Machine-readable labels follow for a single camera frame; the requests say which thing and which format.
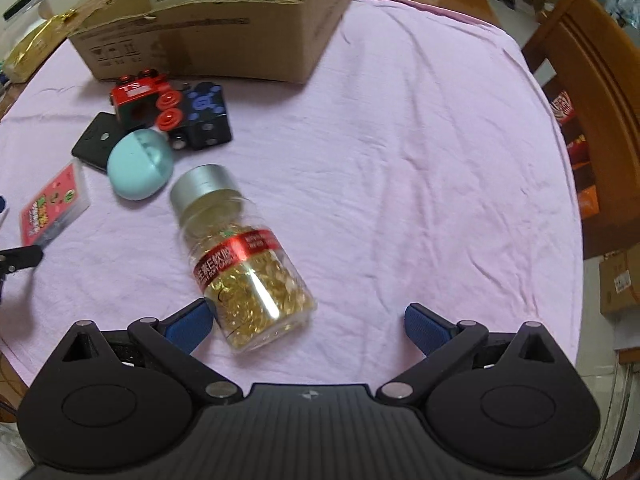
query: silver bottle cap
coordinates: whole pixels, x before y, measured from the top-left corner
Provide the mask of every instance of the silver bottle cap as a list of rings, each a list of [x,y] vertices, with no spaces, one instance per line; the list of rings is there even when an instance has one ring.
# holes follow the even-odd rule
[[[213,191],[229,190],[242,196],[236,181],[224,166],[206,164],[187,171],[171,188],[169,200],[178,220],[197,199]]]

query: blue gripper pad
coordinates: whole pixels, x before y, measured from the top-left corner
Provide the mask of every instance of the blue gripper pad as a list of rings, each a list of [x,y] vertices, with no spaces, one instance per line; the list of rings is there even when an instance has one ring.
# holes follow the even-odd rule
[[[203,298],[188,314],[167,326],[164,337],[190,354],[209,335],[214,321],[214,315]]]
[[[453,323],[421,304],[412,303],[404,311],[404,332],[428,356],[449,342],[456,335],[457,329]]]

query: metal screw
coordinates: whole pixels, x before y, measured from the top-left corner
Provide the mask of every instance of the metal screw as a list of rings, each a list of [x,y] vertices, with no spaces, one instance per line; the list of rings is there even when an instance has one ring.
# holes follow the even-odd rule
[[[229,383],[228,381],[218,381],[217,383],[207,384],[204,389],[209,397],[216,397],[217,399],[226,399],[238,392],[238,387]]]
[[[387,383],[382,386],[382,393],[390,399],[405,399],[414,392],[406,383]]]

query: wooden chair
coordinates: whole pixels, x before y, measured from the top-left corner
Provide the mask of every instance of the wooden chair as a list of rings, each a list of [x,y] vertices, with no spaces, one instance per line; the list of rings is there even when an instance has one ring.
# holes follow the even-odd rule
[[[589,145],[600,212],[582,222],[584,257],[640,242],[638,48],[596,0],[560,0],[522,54],[532,72],[550,61],[545,93],[564,89],[577,115],[565,140],[582,132]]]

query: clear jar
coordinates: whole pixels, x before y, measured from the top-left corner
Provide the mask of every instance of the clear jar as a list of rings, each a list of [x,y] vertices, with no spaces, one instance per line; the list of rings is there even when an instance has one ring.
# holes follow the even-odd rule
[[[193,275],[233,348],[258,348],[308,322],[316,301],[223,166],[185,173],[171,201]]]

